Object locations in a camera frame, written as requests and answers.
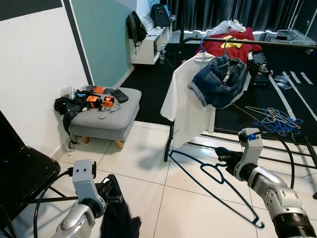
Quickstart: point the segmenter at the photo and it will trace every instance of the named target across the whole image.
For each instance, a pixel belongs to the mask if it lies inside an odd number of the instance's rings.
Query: jeans
[[[247,66],[239,59],[232,59],[230,67],[235,63],[236,67],[228,76],[228,56],[215,57],[187,85],[194,91],[204,107],[213,105],[215,108],[223,109],[242,96],[248,73]]]

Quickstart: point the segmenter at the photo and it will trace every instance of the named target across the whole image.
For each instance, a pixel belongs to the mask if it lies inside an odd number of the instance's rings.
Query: black curtain
[[[224,20],[237,19],[253,31],[286,29],[298,0],[172,0],[173,30],[180,30],[181,5],[185,30],[206,31]]]

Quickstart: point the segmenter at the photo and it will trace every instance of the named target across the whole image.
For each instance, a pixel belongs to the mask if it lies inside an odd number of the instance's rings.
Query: blue plastic hanger
[[[204,38],[206,38],[206,37],[207,37],[207,35],[204,35],[204,36],[202,37],[202,39],[200,40],[200,48],[202,48],[202,50],[199,51],[198,53],[206,52],[206,50],[205,50],[205,48],[204,48],[204,46],[203,46],[203,41],[204,41]]]
[[[198,180],[196,180],[187,170],[185,170],[184,167],[182,167],[180,165],[180,163],[178,163],[174,158],[173,158],[173,153],[176,154],[180,154],[183,156],[186,156],[187,158],[190,158],[196,162],[198,162],[200,164],[200,169],[206,174],[208,175],[210,178],[212,178],[214,181],[216,181],[219,184],[227,184],[243,201],[244,203],[248,206],[248,208],[251,210],[251,212],[254,215],[254,219],[253,220],[249,220],[247,217],[245,217],[244,215],[242,215],[240,212],[236,211],[234,208],[232,208],[230,205],[228,205],[227,203],[225,203],[224,201],[222,201],[220,198],[218,198],[216,195],[214,195],[213,193],[211,193],[207,188],[205,188],[200,182],[198,182]],[[182,171],[185,172],[185,174],[187,174],[195,183],[197,183],[203,190],[205,190],[207,193],[209,193],[212,197],[214,197],[216,200],[218,200],[220,203],[222,203],[224,206],[226,206],[227,208],[229,208],[232,212],[236,213],[237,215],[239,215],[241,218],[243,218],[245,221],[255,225],[256,227],[263,229],[264,228],[264,223],[260,222],[260,224],[257,224],[258,221],[260,220],[259,216],[257,215],[257,213],[254,211],[253,207],[247,202],[247,200],[238,192],[238,190],[228,181],[226,180],[226,178],[223,176],[222,172],[220,171],[220,169],[218,167],[226,167],[227,164],[219,164],[217,163],[216,165],[212,165],[212,164],[205,164],[202,161],[188,155],[185,154],[183,152],[177,151],[177,150],[171,150],[168,154],[168,156],[181,168]],[[214,177],[213,175],[211,175],[209,172],[207,172],[204,167],[212,167],[213,169],[215,169],[221,177],[221,180],[218,180],[216,177]]]

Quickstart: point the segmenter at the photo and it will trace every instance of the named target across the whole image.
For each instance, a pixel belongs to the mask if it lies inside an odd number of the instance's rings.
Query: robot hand
[[[79,160],[73,167],[73,184],[78,202],[57,227],[52,238],[88,238],[95,225],[95,219],[101,217],[109,203],[121,203],[122,196],[109,196],[112,188],[107,178],[94,184],[96,162]]]
[[[265,168],[258,167],[263,147],[256,128],[239,132],[243,153],[216,148],[220,161],[227,163],[226,170],[240,181],[248,182],[264,201],[279,238],[316,238],[299,194],[289,188],[285,181]]]

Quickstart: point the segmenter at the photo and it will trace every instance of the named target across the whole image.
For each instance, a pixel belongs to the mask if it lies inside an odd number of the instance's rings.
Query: white tile floor
[[[76,160],[93,159],[98,164],[95,182],[100,182],[108,174],[115,174],[132,216],[141,217],[141,238],[277,237],[262,200],[249,190],[245,182],[237,181],[224,168],[221,168],[221,171],[225,178],[254,206],[260,221],[266,225],[264,229],[256,229],[255,226],[231,212],[196,185],[173,161],[164,162],[163,152],[168,130],[168,126],[136,121],[122,151],[112,141],[91,139],[89,144],[81,143],[76,146],[76,150],[69,150],[60,158],[61,170],[71,167]],[[237,139],[232,135],[217,134],[217,136]],[[220,139],[197,137],[193,141],[241,151],[239,144]],[[278,142],[274,141],[265,141],[265,145],[282,148]],[[291,149],[298,151],[294,145],[291,145]],[[188,144],[179,150],[210,164],[217,162],[217,156],[213,150]],[[262,156],[288,160],[287,154],[270,150],[263,150]],[[211,180],[200,171],[196,162],[180,155],[175,155],[175,158],[215,196],[252,220],[252,212],[228,186],[219,185]],[[294,160],[297,163],[312,165],[310,158],[294,156]],[[290,183],[289,165],[262,159],[259,160],[259,165],[274,171],[288,184]],[[317,192],[317,174],[314,174],[316,170],[302,167],[295,167],[295,169],[295,189],[300,194],[311,223],[317,230],[317,201],[312,198],[312,194]],[[216,178],[220,178],[214,170],[207,170]],[[66,195],[75,195],[69,177],[61,178],[53,187]],[[56,196],[51,190],[46,194],[46,197]],[[48,238],[54,234],[57,225],[65,217],[72,204],[72,201],[67,201],[41,205],[38,219],[39,238]],[[13,221],[21,238],[33,237],[34,207],[29,205]],[[101,222],[101,219],[96,220],[92,238],[100,237]]]

